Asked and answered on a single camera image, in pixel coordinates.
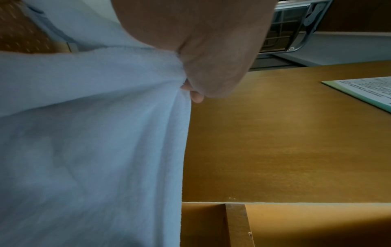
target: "wall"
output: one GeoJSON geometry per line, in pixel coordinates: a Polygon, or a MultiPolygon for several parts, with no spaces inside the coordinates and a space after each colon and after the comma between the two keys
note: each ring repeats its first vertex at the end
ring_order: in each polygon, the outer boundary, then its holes
{"type": "Polygon", "coordinates": [[[278,56],[305,66],[391,60],[391,36],[314,34],[302,49],[278,56]]]}

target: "towel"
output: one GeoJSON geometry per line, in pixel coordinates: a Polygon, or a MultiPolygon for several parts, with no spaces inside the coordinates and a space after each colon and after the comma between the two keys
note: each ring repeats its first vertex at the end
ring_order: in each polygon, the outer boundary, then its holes
{"type": "Polygon", "coordinates": [[[179,246],[182,63],[66,34],[90,51],[0,52],[0,246],[179,246]]]}

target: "table top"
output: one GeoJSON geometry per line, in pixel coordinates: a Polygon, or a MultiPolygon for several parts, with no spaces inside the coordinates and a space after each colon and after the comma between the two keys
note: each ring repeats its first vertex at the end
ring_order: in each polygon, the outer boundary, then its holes
{"type": "Polygon", "coordinates": [[[192,106],[187,202],[391,202],[391,114],[321,81],[391,76],[391,61],[249,72],[192,106]]]}

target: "hand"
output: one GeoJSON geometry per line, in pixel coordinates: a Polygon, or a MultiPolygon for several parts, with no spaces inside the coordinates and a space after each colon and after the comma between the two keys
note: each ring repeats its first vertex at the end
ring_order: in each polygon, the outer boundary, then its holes
{"type": "Polygon", "coordinates": [[[190,91],[190,98],[194,103],[201,103],[204,100],[204,96],[195,91],[188,80],[180,88],[185,91],[190,91]]]}

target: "booklet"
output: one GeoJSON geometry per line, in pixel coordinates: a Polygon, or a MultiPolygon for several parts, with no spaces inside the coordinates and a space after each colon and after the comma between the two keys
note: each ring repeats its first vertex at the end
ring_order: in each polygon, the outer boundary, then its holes
{"type": "Polygon", "coordinates": [[[391,113],[391,77],[322,83],[391,113]]]}

